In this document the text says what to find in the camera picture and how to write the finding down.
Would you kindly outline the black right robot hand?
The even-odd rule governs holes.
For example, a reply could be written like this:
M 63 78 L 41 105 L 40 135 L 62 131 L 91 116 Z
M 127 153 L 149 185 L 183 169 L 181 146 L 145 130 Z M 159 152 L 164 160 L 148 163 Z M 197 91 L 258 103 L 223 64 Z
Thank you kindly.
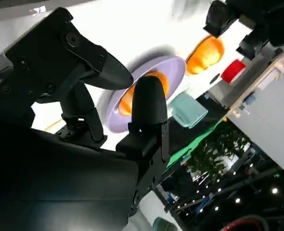
M 0 54 L 0 231 L 120 231 L 169 156 L 161 81 L 130 72 L 59 7 Z M 115 151 L 87 85 L 135 84 Z

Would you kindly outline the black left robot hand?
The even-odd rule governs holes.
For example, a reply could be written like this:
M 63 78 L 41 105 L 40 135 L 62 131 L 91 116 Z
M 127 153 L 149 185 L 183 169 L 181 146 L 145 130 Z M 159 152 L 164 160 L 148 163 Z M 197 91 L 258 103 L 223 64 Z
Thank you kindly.
M 267 43 L 284 45 L 284 0 L 215 0 L 204 30 L 218 38 L 236 20 L 252 29 L 236 49 L 244 57 L 252 60 Z

